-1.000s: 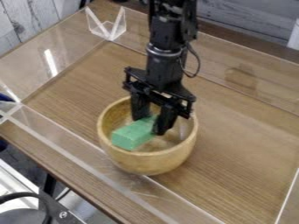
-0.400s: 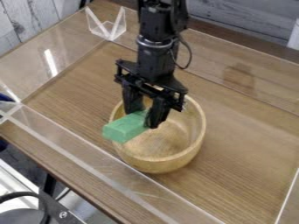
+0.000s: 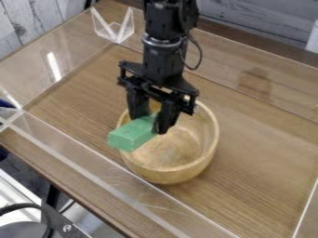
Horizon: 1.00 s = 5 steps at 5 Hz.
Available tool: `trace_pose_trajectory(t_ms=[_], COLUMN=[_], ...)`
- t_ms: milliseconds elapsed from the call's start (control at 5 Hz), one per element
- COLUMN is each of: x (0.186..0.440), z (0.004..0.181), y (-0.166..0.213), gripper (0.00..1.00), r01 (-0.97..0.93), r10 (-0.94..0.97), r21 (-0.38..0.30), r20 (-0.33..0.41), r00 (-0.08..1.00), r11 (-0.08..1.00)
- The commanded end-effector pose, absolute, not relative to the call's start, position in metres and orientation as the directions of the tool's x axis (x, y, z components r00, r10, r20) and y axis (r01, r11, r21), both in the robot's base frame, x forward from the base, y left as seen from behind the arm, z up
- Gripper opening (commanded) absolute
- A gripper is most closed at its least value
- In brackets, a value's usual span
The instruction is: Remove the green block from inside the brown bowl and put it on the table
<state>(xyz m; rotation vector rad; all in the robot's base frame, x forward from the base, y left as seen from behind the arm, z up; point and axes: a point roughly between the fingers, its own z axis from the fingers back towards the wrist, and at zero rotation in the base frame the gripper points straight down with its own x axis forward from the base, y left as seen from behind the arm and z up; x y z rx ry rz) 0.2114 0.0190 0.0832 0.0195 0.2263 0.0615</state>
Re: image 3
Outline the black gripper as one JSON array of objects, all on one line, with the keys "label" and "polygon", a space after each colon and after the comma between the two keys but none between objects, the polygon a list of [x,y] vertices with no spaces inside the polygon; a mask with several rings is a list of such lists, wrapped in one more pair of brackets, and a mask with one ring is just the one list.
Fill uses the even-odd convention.
[{"label": "black gripper", "polygon": [[153,124],[153,132],[165,135],[177,124],[182,112],[194,113],[199,90],[183,77],[187,37],[161,40],[145,35],[143,62],[122,60],[118,84],[127,90],[133,120],[150,116],[150,100],[162,104]]}]

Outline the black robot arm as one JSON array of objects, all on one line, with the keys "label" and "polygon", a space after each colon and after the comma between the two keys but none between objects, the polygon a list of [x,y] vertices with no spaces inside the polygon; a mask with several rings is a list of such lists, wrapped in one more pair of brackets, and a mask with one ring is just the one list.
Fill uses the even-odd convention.
[{"label": "black robot arm", "polygon": [[197,0],[145,0],[146,31],[142,36],[143,61],[122,60],[118,84],[126,87],[130,117],[151,115],[150,101],[161,104],[151,131],[159,135],[175,126],[179,115],[191,115],[199,90],[183,72],[187,45],[195,43],[190,31],[198,26]]}]

